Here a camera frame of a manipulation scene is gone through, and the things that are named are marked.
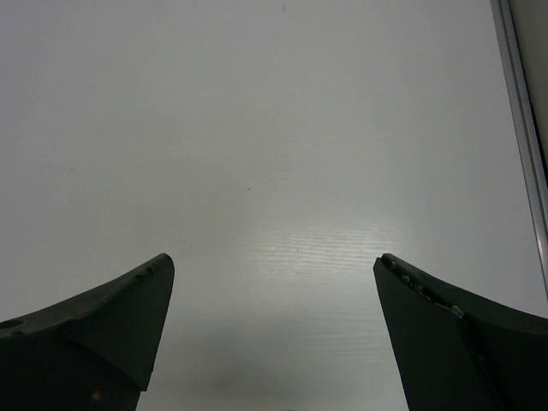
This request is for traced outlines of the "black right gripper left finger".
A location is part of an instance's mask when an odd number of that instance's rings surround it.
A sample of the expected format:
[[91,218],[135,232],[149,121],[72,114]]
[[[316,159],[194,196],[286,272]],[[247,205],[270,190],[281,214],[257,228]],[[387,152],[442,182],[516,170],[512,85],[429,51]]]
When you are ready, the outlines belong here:
[[175,280],[166,253],[1,323],[3,410],[135,410],[148,389]]

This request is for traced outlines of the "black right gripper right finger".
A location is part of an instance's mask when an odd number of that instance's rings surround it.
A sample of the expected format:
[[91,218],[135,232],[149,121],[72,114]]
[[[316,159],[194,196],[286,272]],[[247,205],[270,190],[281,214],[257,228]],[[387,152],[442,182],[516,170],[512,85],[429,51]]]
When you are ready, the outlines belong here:
[[545,410],[547,320],[385,253],[378,297],[411,410]]

